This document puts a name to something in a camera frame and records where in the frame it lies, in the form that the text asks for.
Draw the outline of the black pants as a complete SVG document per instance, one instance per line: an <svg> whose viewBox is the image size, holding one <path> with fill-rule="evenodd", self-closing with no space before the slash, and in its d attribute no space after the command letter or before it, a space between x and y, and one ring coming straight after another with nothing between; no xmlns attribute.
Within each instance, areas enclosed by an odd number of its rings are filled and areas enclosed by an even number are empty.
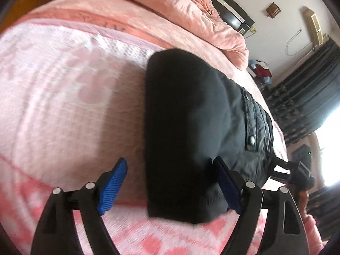
<svg viewBox="0 0 340 255"><path fill-rule="evenodd" d="M147 211L206 223L229 210L212 169L221 157L262 187L274 155L269 114L203 59L179 49L153 54L145 85Z"/></svg>

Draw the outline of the dark patterned curtain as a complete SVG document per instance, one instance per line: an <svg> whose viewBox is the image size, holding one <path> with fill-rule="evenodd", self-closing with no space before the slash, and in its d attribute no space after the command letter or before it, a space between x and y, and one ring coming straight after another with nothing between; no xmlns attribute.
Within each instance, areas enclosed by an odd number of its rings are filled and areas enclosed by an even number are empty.
<svg viewBox="0 0 340 255"><path fill-rule="evenodd" d="M329 38L263 96L287 146L315 132L339 106L339 45Z"/></svg>

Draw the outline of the pink white patterned bed blanket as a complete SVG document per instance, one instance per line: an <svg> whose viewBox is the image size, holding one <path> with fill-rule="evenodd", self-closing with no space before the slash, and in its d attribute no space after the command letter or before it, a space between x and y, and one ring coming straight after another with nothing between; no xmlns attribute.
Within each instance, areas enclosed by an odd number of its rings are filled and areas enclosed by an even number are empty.
<svg viewBox="0 0 340 255"><path fill-rule="evenodd" d="M119 157L129 172L104 220L121 253L221 252L233 212L196 226L147 218L145 68L166 48L198 55L265 104L220 49L133 0L55 0L1 36L1 224L23 254L52 189L78 188Z"/></svg>

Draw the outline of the nightstand with clutter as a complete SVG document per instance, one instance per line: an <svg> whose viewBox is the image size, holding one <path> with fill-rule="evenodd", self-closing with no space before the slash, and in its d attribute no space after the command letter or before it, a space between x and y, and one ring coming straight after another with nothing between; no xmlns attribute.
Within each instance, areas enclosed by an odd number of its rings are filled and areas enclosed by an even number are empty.
<svg viewBox="0 0 340 255"><path fill-rule="evenodd" d="M258 82L271 85L272 84L272 74L269 69L269 65L264 61L250 60L248 61L248 68L251 70L251 75Z"/></svg>

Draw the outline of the beige air conditioner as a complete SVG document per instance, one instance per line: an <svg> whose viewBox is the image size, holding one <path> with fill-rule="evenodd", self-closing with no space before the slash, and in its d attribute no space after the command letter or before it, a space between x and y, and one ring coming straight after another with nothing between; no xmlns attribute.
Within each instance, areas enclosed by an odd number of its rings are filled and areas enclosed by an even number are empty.
<svg viewBox="0 0 340 255"><path fill-rule="evenodd" d="M308 24L309 34L311 36L313 46L320 47L324 43L324 37L316 13L313 10L306 8L303 15Z"/></svg>

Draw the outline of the dark wooden headboard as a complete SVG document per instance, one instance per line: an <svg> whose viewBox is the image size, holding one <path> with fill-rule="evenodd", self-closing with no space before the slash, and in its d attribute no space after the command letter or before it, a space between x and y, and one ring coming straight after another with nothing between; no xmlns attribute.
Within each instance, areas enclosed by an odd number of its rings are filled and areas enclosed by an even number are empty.
<svg viewBox="0 0 340 255"><path fill-rule="evenodd" d="M255 21L234 0L211 0L222 20L245 36Z"/></svg>

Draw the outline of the pink crumpled duvet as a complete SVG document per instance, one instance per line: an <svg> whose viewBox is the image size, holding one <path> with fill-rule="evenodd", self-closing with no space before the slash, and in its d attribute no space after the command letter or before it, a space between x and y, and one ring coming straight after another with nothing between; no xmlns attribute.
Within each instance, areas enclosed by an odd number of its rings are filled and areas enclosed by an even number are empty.
<svg viewBox="0 0 340 255"><path fill-rule="evenodd" d="M210 0L133 0L220 49L239 70L248 66L244 37L218 16Z"/></svg>

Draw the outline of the small wooden wall ornament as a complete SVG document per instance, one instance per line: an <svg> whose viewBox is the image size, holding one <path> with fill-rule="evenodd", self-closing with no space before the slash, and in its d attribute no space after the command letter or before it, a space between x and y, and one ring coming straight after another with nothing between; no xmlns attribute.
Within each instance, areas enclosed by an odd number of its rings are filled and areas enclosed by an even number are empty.
<svg viewBox="0 0 340 255"><path fill-rule="evenodd" d="M281 9L278 5L272 2L266 9L266 13L270 18L275 18L279 13L281 13Z"/></svg>

